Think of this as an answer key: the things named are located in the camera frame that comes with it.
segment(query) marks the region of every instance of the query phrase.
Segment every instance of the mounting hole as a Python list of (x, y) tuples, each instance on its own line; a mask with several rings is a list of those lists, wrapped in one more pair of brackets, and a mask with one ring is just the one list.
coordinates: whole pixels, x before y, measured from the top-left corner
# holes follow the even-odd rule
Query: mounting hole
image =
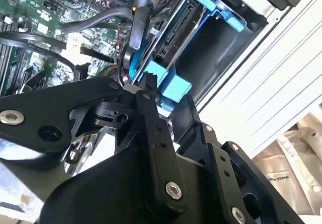
[(62, 132), (55, 126), (43, 126), (38, 129), (39, 137), (47, 142), (57, 142), (62, 138)]
[(230, 177), (230, 173), (228, 173), (226, 170), (224, 170), (223, 173), (225, 174), (225, 176)]
[(201, 159), (201, 160), (199, 160), (199, 161), (198, 161), (198, 163), (200, 163), (200, 164), (202, 164), (202, 165), (206, 165), (206, 161), (205, 161), (205, 159)]
[(128, 119), (129, 119), (129, 117), (127, 115), (122, 114), (117, 117), (116, 121), (119, 123), (123, 123), (123, 122), (126, 122)]
[(161, 147), (167, 147), (166, 143), (165, 143), (165, 142), (163, 142), (163, 141), (162, 141), (162, 142), (160, 142), (160, 146), (161, 146)]

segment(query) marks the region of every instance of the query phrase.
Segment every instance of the silver bolt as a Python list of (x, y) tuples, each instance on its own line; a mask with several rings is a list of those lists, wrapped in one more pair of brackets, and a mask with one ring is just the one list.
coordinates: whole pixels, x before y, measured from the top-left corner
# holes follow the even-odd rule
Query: silver bolt
[(175, 182), (166, 184), (166, 192), (173, 200), (179, 200), (182, 197), (181, 189)]
[(232, 146), (232, 148), (233, 148), (235, 151), (238, 151), (238, 150), (239, 150), (239, 147), (238, 147), (236, 144), (234, 144), (234, 143), (233, 143), (231, 146)]
[(119, 89), (119, 85), (118, 85), (118, 84), (116, 84), (115, 82), (111, 82), (111, 83), (109, 83), (109, 86), (110, 86), (110, 88), (113, 88), (113, 89), (115, 89), (115, 90)]
[(238, 221), (239, 224), (246, 223), (246, 218), (245, 218), (244, 214), (241, 212), (241, 210), (239, 210), (236, 207), (233, 207), (231, 209), (231, 213), (232, 213), (233, 217), (236, 219), (236, 221)]
[(148, 94), (146, 94), (146, 93), (143, 93), (142, 94), (146, 99), (148, 99), (148, 100), (150, 100), (151, 99), (151, 97), (148, 95)]
[(321, 192), (322, 191), (321, 185), (314, 185), (313, 186), (313, 191), (314, 192)]
[(6, 125), (16, 126), (25, 121), (25, 117), (21, 112), (15, 110), (6, 110), (0, 113), (0, 122)]
[(206, 125), (206, 129), (207, 129), (208, 132), (212, 132), (211, 126)]

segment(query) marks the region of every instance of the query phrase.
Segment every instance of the circuit board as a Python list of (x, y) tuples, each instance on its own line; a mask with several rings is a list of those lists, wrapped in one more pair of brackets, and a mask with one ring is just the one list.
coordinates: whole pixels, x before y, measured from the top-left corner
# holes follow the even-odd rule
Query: circuit board
[[(76, 2), (76, 0), (62, 0), (67, 2)], [(22, 29), (25, 32), (32, 32), (43, 34), (48, 37), (58, 39), (60, 41), (67, 41), (68, 36), (60, 35), (58, 32), (59, 26), (62, 23), (85, 20), (93, 15), (104, 10), (99, 4), (93, 2), (87, 7), (79, 10), (72, 11), (61, 7), (55, 0), (0, 0), (0, 13), (2, 18), (3, 27), (0, 31), (10, 31), (7, 27), (10, 24), (17, 23), (24, 25)], [(118, 19), (110, 19), (111, 23), (118, 23)], [(126, 40), (126, 32), (116, 32), (109, 29), (88, 29), (81, 32), (82, 34), (82, 46), (94, 49), (99, 53), (106, 56), (116, 58), (119, 54), (119, 47), (117, 45), (122, 44)], [(50, 45), (43, 43), (36, 43), (37, 46), (42, 48), (51, 49)], [(1, 77), (1, 95), (13, 94), (14, 90), (12, 85), (17, 85), (17, 79), (26, 76), (26, 69), (32, 68), (28, 74), (35, 75), (40, 71), (46, 73), (46, 86), (60, 85), (66, 82), (70, 82), (73, 79), (71, 70), (68, 70), (62, 63), (52, 58), (46, 58), (28, 50), (18, 50), (13, 48), (4, 51), (0, 49), (1, 57), (4, 52), (9, 54), (7, 56), (8, 62), (1, 61), (0, 71), (3, 73)], [(84, 64), (86, 62), (73, 62), (73, 55), (68, 55), (68, 52), (57, 51), (63, 57), (66, 57), (72, 63)], [(85, 58), (89, 62), (89, 77), (96, 76), (102, 69), (106, 68), (112, 62), (104, 62), (94, 58)]]

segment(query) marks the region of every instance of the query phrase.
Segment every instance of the black metal bracket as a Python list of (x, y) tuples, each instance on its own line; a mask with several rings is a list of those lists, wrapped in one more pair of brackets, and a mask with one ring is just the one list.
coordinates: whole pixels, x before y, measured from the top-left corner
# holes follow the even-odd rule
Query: black metal bracket
[(260, 213), (262, 223), (301, 223), (298, 215), (239, 145), (229, 141), (222, 149), (234, 164), (235, 174), (240, 179), (240, 191), (245, 202), (249, 203), (248, 212), (253, 219), (259, 218)]
[[(141, 119), (142, 168), (148, 181), (146, 199), (149, 208), (159, 219), (182, 214), (188, 206), (188, 195), (182, 179), (168, 124), (158, 117), (154, 96), (146, 91), (135, 94), (139, 118)], [(175, 183), (180, 195), (171, 198), (166, 185)]]
[(57, 165), (88, 110), (122, 93), (115, 81), (99, 77), (0, 98), (0, 112), (15, 110), (24, 116), (19, 125), (0, 123), (0, 158), (45, 169)]
[[(237, 208), (242, 213), (247, 213), (247, 210), (229, 156), (221, 149), (214, 130), (200, 121), (192, 98), (185, 96), (179, 106), (180, 112), (173, 112), (174, 119), (178, 119), (178, 114), (181, 115), (181, 121), (173, 122), (175, 139), (181, 145), (178, 153), (205, 165), (209, 182), (212, 183), (210, 190), (222, 210), (223, 220), (226, 223), (235, 223), (232, 208)], [(248, 215), (243, 218), (245, 223), (254, 223)]]

